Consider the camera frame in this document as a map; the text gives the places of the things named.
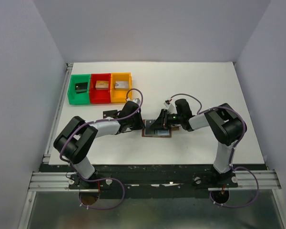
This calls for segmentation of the brown leather card holder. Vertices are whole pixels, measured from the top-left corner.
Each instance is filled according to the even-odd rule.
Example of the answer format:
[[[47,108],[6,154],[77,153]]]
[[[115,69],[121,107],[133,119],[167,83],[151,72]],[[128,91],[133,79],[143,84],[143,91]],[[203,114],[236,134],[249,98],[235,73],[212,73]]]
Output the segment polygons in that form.
[[[144,130],[142,130],[142,137],[157,137],[157,138],[171,138],[172,137],[172,131],[178,131],[179,126],[173,126],[171,129],[166,130],[155,130],[155,134],[153,136],[145,136]]]

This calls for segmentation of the black VIP card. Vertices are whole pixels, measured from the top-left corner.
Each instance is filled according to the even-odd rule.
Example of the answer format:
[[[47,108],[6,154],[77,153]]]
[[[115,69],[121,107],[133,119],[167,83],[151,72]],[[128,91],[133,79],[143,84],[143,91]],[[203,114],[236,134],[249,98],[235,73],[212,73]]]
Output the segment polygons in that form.
[[[107,111],[103,111],[103,119],[111,117],[111,118],[117,118],[118,115],[118,110],[107,110]]]

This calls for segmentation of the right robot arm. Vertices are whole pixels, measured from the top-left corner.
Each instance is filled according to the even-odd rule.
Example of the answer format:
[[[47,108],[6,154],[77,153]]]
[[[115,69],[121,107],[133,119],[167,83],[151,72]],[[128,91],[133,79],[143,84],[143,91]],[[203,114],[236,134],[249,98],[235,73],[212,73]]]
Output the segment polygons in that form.
[[[210,174],[210,182],[215,187],[222,186],[227,181],[226,173],[232,170],[236,146],[247,131],[245,121],[228,103],[210,108],[197,115],[192,114],[186,99],[176,100],[175,108],[177,111],[175,114],[162,109],[150,129],[168,130],[173,125],[181,125],[184,130],[191,132],[210,127],[218,142],[213,163],[215,172]]]

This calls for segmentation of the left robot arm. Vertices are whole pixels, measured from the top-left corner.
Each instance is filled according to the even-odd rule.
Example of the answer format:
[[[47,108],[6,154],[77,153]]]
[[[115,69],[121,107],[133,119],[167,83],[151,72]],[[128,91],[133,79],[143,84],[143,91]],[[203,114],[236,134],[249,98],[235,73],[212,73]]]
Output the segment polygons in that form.
[[[79,116],[73,117],[56,137],[53,147],[60,153],[61,158],[65,158],[81,175],[80,183],[85,188],[92,188],[96,184],[95,168],[87,154],[94,139],[143,128],[140,99],[132,99],[117,112],[115,119],[108,117],[101,122],[88,124]]]

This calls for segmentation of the silver card in yellow bin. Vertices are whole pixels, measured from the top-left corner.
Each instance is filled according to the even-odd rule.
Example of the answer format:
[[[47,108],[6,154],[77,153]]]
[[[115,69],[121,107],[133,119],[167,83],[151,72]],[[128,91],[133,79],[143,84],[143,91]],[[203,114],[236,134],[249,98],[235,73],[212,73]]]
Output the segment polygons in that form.
[[[128,90],[129,82],[128,81],[116,81],[114,88],[115,90]]]

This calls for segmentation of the gold card in red bin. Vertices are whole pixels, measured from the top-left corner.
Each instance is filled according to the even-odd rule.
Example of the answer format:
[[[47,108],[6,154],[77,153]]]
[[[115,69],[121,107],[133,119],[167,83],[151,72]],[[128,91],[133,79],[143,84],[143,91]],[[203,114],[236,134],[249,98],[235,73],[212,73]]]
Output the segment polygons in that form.
[[[109,82],[108,81],[96,81],[95,88],[96,90],[107,90],[109,88]]]

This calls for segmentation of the black card in green bin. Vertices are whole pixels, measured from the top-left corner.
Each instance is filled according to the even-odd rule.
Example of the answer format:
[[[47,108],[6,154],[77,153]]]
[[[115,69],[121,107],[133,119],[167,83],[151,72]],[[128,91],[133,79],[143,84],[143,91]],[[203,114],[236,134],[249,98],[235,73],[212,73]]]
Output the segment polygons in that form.
[[[82,83],[76,83],[75,84],[75,92],[77,94],[86,93],[88,90],[88,83],[82,82]]]

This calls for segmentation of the yellow plastic bin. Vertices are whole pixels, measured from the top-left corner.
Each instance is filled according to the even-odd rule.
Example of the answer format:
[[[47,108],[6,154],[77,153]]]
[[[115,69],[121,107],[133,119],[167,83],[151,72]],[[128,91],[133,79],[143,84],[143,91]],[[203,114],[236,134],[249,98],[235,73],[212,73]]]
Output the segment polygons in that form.
[[[116,88],[116,83],[121,81],[127,82],[128,88],[126,89]],[[125,103],[126,94],[130,89],[132,89],[131,73],[111,73],[111,88],[110,88],[111,103]]]

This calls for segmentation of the red plastic bin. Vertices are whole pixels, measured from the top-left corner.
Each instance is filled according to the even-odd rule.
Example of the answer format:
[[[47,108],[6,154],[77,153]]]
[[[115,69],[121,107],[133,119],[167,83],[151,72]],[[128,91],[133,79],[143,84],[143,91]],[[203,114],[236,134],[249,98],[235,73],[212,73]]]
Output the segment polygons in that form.
[[[105,83],[105,87],[100,88],[97,83]],[[89,99],[91,104],[109,104],[111,102],[111,74],[110,73],[95,73],[91,74]]]

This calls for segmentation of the green plastic bin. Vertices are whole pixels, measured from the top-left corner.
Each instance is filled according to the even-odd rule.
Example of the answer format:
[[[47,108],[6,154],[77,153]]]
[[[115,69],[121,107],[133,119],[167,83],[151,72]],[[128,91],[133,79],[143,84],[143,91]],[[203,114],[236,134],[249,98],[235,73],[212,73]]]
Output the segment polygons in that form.
[[[89,87],[90,87],[90,74],[72,74],[70,78],[69,88],[67,92],[69,104],[71,105],[87,105],[90,104]],[[75,92],[76,83],[88,83],[88,90],[86,93],[77,94]]]

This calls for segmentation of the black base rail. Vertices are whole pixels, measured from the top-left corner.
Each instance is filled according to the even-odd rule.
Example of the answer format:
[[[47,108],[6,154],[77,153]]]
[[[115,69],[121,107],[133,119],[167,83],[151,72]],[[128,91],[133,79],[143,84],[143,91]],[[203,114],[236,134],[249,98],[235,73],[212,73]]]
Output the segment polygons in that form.
[[[100,191],[106,199],[207,198],[209,191],[236,188],[234,171],[218,174],[212,165],[99,165],[89,179],[72,174],[69,189]]]

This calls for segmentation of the aluminium frame rail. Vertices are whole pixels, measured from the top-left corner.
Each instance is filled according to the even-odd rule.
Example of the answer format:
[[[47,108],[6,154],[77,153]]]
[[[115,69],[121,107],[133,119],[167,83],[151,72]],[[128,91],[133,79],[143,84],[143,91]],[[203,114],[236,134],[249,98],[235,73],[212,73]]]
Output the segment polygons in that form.
[[[51,157],[51,147],[54,139],[54,135],[57,130],[59,118],[62,111],[63,102],[65,95],[67,93],[67,82],[70,79],[71,72],[73,69],[73,63],[66,64],[65,77],[62,84],[62,89],[60,92],[60,97],[56,107],[54,118],[51,122],[50,135],[47,140],[46,148],[42,156],[41,164],[39,169],[47,168],[50,157]],[[34,209],[35,199],[39,192],[63,192],[69,191],[68,189],[68,179],[64,176],[62,172],[41,172],[40,170],[34,171],[31,175],[31,180],[29,182],[28,192],[26,195],[24,207],[21,213],[21,218],[18,224],[19,229],[27,229],[30,226],[30,218]]]

